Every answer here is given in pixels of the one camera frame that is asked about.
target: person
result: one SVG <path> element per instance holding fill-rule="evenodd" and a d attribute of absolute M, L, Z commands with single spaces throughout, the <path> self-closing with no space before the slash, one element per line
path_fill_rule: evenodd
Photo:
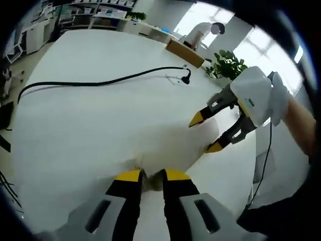
<path fill-rule="evenodd" d="M 212 32 L 212 34 L 224 34 L 225 28 L 221 23 L 200 23 L 197 24 L 192 31 L 186 36 L 184 44 L 196 50 L 199 43 L 205 39 L 205 37 Z"/>
<path fill-rule="evenodd" d="M 278 91 L 284 92 L 284 88 L 282 86 Z M 317 211 L 320 210 L 318 183 L 321 162 L 313 160 L 319 155 L 316 121 L 293 96 L 283 94 L 287 100 L 282 119 L 297 145 L 310 157 L 309 174 L 294 195 L 257 209 L 244 210 L 237 223 L 247 231 L 260 232 L 271 240 L 309 240 L 307 235 L 318 231 L 316 225 L 319 222 L 315 218 L 319 217 Z"/>

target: floor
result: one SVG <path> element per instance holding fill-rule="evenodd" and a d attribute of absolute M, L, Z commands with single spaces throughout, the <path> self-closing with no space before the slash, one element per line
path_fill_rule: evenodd
<path fill-rule="evenodd" d="M 45 44 L 38 52 L 24 56 L 20 60 L 13 63 L 11 66 L 11 70 L 13 74 L 24 71 L 23 74 L 23 83 L 12 82 L 12 88 L 10 89 L 10 96 L 9 98 L 4 101 L 4 103 L 8 103 L 14 101 L 15 106 L 17 106 L 18 95 L 20 91 L 25 87 L 29 77 L 31 76 L 35 66 L 41 60 L 41 58 L 45 55 L 47 50 L 53 45 L 53 43 Z M 14 128 L 12 123 L 14 122 L 15 113 L 13 114 L 13 118 L 11 119 L 11 124 L 8 129 Z M 12 132 L 6 130 L 0 130 L 0 135 L 3 136 L 9 143 L 12 142 Z M 8 180 L 11 179 L 13 176 L 13 166 L 12 166 L 12 157 L 11 154 L 8 153 L 3 148 L 0 148 L 0 170 L 6 176 Z"/>

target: window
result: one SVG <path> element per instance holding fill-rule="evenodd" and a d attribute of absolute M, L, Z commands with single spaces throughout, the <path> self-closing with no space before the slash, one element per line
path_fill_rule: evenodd
<path fill-rule="evenodd" d="M 284 86 L 292 95 L 295 95 L 301 87 L 303 78 L 294 62 L 269 35 L 258 27 L 249 32 L 234 50 L 234 54 L 244 59 L 247 66 L 258 66 L 266 75 L 271 71 L 278 72 Z"/>
<path fill-rule="evenodd" d="M 227 24 L 233 16 L 234 13 L 225 9 L 210 4 L 197 2 L 196 4 L 193 4 L 187 11 L 174 29 L 174 32 L 181 36 L 187 35 L 197 24 L 204 22 L 220 22 L 222 24 Z M 217 35 L 208 34 L 202 40 L 202 43 L 208 47 L 216 38 L 216 36 Z"/>

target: cardboard box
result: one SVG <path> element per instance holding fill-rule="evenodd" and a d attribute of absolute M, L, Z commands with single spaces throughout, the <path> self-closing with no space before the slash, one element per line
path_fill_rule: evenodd
<path fill-rule="evenodd" d="M 166 49 L 194 65 L 196 68 L 199 68 L 204 62 L 204 59 L 195 51 L 176 40 L 171 39 L 167 44 Z"/>

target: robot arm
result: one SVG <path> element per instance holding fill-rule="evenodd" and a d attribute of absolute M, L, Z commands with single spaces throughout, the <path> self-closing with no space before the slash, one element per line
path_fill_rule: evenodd
<path fill-rule="evenodd" d="M 189 127 L 199 125 L 222 109 L 234 105 L 239 106 L 239 119 L 210 144 L 205 153 L 220 151 L 230 143 L 243 140 L 268 118 L 277 126 L 288 106 L 288 92 L 278 73 L 265 76 L 258 67 L 250 67 L 220 93 L 212 96 L 207 107 L 195 114 Z"/>

